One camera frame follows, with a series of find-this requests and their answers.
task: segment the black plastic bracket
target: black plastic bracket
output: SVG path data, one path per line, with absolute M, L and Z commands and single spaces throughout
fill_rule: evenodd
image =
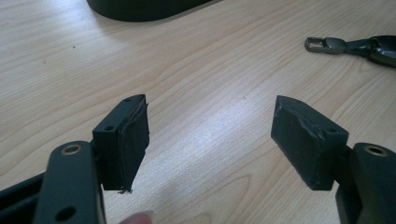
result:
M 131 191 L 149 145 L 146 96 L 121 101 L 90 143 L 55 148 L 47 171 L 0 191 L 0 223 L 106 223 L 104 189 Z
M 381 146 L 347 146 L 348 132 L 309 105 L 277 96 L 272 138 L 313 190 L 340 185 L 341 223 L 396 223 L 396 154 Z

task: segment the black object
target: black object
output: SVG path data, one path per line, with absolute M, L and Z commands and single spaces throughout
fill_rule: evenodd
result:
M 87 0 L 102 16 L 117 21 L 156 21 L 211 0 Z
M 348 132 L 309 105 L 277 96 L 272 138 L 313 190 L 340 185 L 341 223 L 396 223 L 396 154 L 369 143 L 347 146 Z
M 0 192 L 0 223 L 106 223 L 102 189 L 131 191 L 149 145 L 145 95 L 121 101 L 93 140 L 54 149 L 44 174 Z
M 348 53 L 369 58 L 373 62 L 396 67 L 396 36 L 379 35 L 368 39 L 346 42 L 339 38 L 308 37 L 305 49 L 328 54 Z

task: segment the wood grain surface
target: wood grain surface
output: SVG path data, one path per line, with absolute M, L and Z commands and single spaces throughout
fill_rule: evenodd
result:
M 312 105 L 348 145 L 396 149 L 396 70 L 307 52 L 308 36 L 396 35 L 394 0 L 223 0 L 175 17 L 104 18 L 84 0 L 0 4 L 0 189 L 92 139 L 123 98 L 148 97 L 134 192 L 105 192 L 108 223 L 339 223 L 270 138 L 276 96 Z

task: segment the metal key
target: metal key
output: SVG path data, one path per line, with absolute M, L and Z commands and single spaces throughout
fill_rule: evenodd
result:
M 360 55 L 373 62 L 396 67 L 395 35 L 379 35 L 349 42 L 334 37 L 308 37 L 304 46 L 310 52 Z

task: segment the fingertip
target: fingertip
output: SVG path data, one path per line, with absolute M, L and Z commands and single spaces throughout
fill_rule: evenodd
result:
M 127 217 L 120 224 L 152 224 L 152 220 L 150 214 L 138 213 Z

